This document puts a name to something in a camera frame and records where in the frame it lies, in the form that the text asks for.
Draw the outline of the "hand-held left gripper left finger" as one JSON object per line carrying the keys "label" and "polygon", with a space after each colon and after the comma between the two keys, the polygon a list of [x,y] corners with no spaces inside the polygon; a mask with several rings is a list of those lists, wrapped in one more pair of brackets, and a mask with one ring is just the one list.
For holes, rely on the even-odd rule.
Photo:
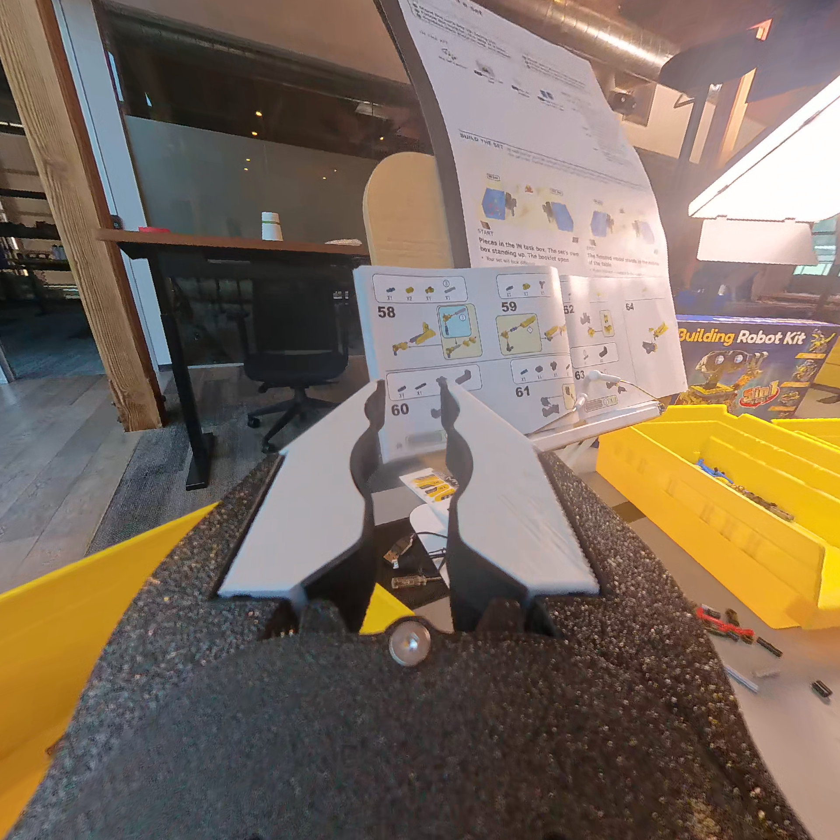
{"label": "hand-held left gripper left finger", "polygon": [[381,455],[385,383],[372,381],[280,451],[217,586],[222,599],[308,602],[364,546]]}

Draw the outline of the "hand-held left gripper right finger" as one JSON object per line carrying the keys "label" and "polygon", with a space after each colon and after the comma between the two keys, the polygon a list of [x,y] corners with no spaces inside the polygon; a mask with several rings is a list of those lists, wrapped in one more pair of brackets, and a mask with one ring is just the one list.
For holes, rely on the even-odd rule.
{"label": "hand-held left gripper right finger", "polygon": [[448,508],[446,565],[463,600],[599,595],[600,583],[524,434],[461,385],[440,382]]}

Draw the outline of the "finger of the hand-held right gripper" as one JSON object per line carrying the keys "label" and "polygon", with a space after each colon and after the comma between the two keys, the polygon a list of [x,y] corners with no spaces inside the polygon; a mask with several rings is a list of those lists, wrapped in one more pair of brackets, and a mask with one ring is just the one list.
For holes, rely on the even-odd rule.
{"label": "finger of the hand-held right gripper", "polygon": [[812,227],[794,219],[705,219],[697,249],[699,261],[814,266],[818,262]]}
{"label": "finger of the hand-held right gripper", "polygon": [[814,223],[839,212],[839,79],[729,166],[691,217]]}

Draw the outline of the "instruction booklet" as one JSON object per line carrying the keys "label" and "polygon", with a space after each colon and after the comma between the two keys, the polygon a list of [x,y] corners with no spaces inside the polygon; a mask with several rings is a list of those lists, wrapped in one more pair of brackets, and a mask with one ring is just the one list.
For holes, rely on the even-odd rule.
{"label": "instruction booklet", "polygon": [[580,315],[555,268],[353,272],[364,356],[385,383],[385,463],[446,446],[440,382],[461,385],[525,436],[654,398],[621,371],[616,329]]}

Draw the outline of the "white task instruction sheet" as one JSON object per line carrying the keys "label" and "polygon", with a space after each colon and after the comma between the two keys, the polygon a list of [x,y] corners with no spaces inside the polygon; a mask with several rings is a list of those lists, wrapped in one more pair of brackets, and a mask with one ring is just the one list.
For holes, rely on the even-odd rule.
{"label": "white task instruction sheet", "polygon": [[591,65],[474,2],[375,3],[422,110],[458,268],[588,280],[634,382],[687,390],[653,188]]}

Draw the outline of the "grey desk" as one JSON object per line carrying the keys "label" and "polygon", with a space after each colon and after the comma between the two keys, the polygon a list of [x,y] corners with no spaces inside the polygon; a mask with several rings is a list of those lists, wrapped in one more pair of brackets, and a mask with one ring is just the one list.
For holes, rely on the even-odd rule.
{"label": "grey desk", "polygon": [[597,448],[563,461],[658,556],[692,602],[731,608],[782,651],[713,636],[722,661],[758,687],[733,682],[765,764],[813,838],[839,838],[839,631],[772,629],[595,471]]}

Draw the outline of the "dark printed box stack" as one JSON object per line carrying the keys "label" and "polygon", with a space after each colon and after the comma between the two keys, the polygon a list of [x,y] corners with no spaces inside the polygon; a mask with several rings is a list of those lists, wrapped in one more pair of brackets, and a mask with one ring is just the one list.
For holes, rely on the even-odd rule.
{"label": "dark printed box stack", "polygon": [[679,315],[687,390],[676,406],[792,419],[838,342],[830,322]]}

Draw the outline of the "black office chair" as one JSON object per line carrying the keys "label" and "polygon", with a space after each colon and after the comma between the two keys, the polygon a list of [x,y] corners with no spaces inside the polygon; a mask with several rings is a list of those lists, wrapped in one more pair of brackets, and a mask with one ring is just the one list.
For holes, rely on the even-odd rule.
{"label": "black office chair", "polygon": [[289,268],[280,276],[254,279],[249,318],[238,320],[244,373],[258,392],[283,388],[291,399],[247,414],[247,426],[261,417],[279,418],[261,439],[265,455],[278,451],[274,437],[299,418],[331,412],[337,403],[311,396],[312,387],[335,383],[348,367],[349,317],[337,272]]}

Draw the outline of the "yellow plastic bin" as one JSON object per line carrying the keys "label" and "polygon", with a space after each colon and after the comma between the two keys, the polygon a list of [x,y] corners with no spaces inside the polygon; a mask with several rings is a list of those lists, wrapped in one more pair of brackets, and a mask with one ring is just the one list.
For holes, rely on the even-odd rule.
{"label": "yellow plastic bin", "polygon": [[839,421],[672,406],[598,473],[771,628],[839,625]]}
{"label": "yellow plastic bin", "polygon": [[1,837],[43,780],[51,750],[119,619],[199,509],[1,596]]}

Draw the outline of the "pile of small brick parts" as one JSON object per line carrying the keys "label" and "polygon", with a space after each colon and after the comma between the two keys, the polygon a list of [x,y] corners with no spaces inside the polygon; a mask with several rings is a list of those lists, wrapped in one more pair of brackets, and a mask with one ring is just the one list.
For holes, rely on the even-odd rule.
{"label": "pile of small brick parts", "polygon": [[802,636],[784,641],[768,630],[743,625],[733,610],[720,612],[706,604],[692,612],[711,637],[730,680],[753,695],[776,687],[804,689],[825,703],[838,701],[838,646],[809,654]]}

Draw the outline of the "dark wooden table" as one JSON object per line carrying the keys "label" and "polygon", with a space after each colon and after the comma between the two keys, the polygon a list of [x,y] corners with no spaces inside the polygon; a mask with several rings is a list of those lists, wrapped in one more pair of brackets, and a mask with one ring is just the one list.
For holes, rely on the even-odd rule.
{"label": "dark wooden table", "polygon": [[157,230],[101,228],[95,235],[101,242],[118,246],[130,259],[144,259],[149,265],[182,420],[192,450],[185,489],[205,489],[211,481],[215,438],[202,428],[175,315],[175,278],[186,277],[188,271],[191,271],[198,279],[208,280],[219,275],[222,279],[255,282],[268,278],[268,267],[274,271],[280,267],[290,267],[302,276],[309,277],[315,269],[346,271],[369,265],[369,253],[363,246],[355,245],[197,237]]}

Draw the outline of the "beige chair back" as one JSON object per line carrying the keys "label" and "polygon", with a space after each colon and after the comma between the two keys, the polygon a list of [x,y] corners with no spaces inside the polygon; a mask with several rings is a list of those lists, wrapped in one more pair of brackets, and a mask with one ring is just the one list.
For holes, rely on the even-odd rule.
{"label": "beige chair back", "polygon": [[362,214],[373,266],[454,268],[431,154],[401,152],[380,161],[365,186]]}

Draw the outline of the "wooden post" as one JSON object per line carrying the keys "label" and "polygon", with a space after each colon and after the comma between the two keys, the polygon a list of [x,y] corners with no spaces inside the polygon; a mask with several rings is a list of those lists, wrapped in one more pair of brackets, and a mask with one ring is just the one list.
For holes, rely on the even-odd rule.
{"label": "wooden post", "polygon": [[164,400],[117,246],[111,216],[52,2],[1,2],[2,64],[49,208],[69,258],[120,423],[163,427]]}

